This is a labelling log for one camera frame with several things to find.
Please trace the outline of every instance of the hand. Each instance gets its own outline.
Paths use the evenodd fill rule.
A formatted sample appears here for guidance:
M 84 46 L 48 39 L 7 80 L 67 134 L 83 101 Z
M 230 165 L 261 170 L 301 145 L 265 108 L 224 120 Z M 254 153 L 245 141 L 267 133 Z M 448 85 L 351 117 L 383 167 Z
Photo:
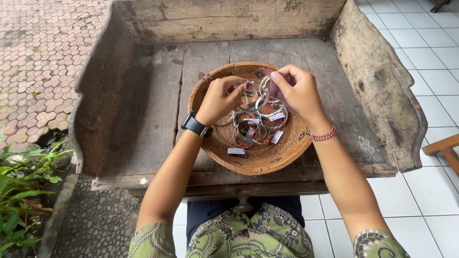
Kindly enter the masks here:
M 292 87 L 282 75 L 293 77 L 296 85 Z M 330 131 L 331 126 L 324 114 L 312 73 L 294 65 L 287 65 L 272 72 L 270 76 L 279 86 L 288 104 L 306 121 L 312 134 L 323 135 Z
M 242 84 L 245 81 L 247 80 L 237 76 L 228 76 L 212 81 L 195 119 L 210 127 L 229 114 L 249 87 L 249 84 Z

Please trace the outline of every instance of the pink paving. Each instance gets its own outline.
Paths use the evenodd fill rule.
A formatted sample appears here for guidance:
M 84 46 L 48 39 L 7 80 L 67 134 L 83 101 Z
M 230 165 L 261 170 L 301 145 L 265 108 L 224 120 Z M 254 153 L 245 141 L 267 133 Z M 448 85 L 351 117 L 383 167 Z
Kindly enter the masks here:
M 77 76 L 108 15 L 108 0 L 0 0 L 3 148 L 67 130 Z

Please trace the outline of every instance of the dark pants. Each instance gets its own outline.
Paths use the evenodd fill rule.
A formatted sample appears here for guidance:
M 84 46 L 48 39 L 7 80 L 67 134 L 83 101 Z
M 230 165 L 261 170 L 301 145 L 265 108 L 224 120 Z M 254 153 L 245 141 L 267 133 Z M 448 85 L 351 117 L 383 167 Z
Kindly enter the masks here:
M 253 206 L 253 210 L 246 212 L 248 218 L 251 218 L 258 211 L 263 202 L 266 202 L 290 213 L 304 228 L 304 218 L 301 214 L 299 196 L 249 198 L 248 202 Z M 238 199 L 188 202 L 188 221 L 186 223 L 187 242 L 190 242 L 191 237 L 201 224 L 238 204 Z

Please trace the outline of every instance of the person's right hand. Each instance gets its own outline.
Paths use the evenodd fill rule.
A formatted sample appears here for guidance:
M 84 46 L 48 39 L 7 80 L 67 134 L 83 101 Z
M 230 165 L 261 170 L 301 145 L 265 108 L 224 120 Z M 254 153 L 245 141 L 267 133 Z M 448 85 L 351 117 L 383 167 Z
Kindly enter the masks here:
M 293 77 L 296 85 L 292 87 L 282 75 Z M 306 121 L 312 134 L 323 135 L 330 131 L 331 126 L 324 114 L 312 73 L 294 65 L 287 65 L 272 72 L 270 77 L 278 85 L 290 107 Z

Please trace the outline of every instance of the round basket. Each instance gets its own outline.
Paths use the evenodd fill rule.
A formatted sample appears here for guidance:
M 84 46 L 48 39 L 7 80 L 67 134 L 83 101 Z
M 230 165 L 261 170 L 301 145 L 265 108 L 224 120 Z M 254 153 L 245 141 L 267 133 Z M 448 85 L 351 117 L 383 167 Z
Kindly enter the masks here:
M 210 83 L 230 75 L 239 76 L 248 81 L 255 81 L 259 85 L 264 77 L 258 71 L 265 67 L 277 71 L 280 67 L 260 62 L 238 62 L 222 66 L 213 70 L 199 81 L 191 93 L 188 102 L 188 112 L 199 110 L 202 100 Z M 217 163 L 225 168 L 244 175 L 262 175 L 277 171 L 295 161 L 311 145 L 312 141 L 306 136 L 306 123 L 296 113 L 289 112 L 287 123 L 282 129 L 283 135 L 277 144 L 269 142 L 262 146 L 251 146 L 247 149 L 248 158 L 234 157 L 227 154 L 228 148 L 235 148 L 233 143 L 234 126 L 232 123 L 225 126 L 213 126 L 210 137 L 204 140 L 203 150 Z

